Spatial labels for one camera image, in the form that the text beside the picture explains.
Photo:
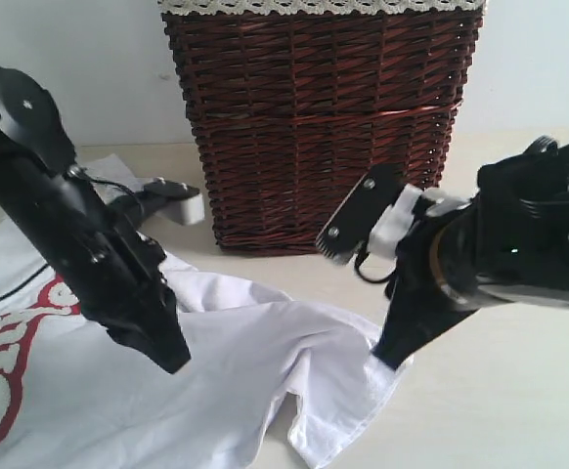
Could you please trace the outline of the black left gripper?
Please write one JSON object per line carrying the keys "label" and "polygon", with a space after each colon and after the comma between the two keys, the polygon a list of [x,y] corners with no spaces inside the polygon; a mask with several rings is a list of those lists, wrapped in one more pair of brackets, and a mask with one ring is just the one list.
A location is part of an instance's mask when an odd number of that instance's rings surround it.
{"label": "black left gripper", "polygon": [[157,242],[142,239],[121,214],[54,214],[44,228],[44,258],[80,300],[86,319],[169,374],[190,361]]}

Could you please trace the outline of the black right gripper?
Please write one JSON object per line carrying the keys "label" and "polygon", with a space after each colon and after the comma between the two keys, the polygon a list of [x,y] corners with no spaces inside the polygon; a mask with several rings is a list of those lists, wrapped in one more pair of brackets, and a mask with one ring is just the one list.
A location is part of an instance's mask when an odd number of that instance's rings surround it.
{"label": "black right gripper", "polygon": [[480,310],[470,219],[425,219],[398,243],[389,309],[372,354],[392,370]]}

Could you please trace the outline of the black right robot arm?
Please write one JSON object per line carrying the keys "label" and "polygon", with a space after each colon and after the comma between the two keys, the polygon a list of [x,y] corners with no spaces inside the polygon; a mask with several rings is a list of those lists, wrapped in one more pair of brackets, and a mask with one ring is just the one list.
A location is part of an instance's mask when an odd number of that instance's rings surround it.
{"label": "black right robot arm", "polygon": [[482,166],[456,206],[420,199],[395,249],[373,354],[392,369],[475,313],[569,310],[569,144],[542,137]]}

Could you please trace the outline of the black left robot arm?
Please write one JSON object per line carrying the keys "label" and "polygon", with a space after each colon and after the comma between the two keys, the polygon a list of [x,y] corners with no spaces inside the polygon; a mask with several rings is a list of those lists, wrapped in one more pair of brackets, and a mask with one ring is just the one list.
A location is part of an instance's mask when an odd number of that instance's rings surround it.
{"label": "black left robot arm", "polygon": [[76,161],[51,94],[0,66],[0,206],[78,298],[87,320],[168,373],[191,357],[176,298],[160,271],[160,244],[139,235],[156,212],[191,225],[200,191],[164,179],[114,202]]}

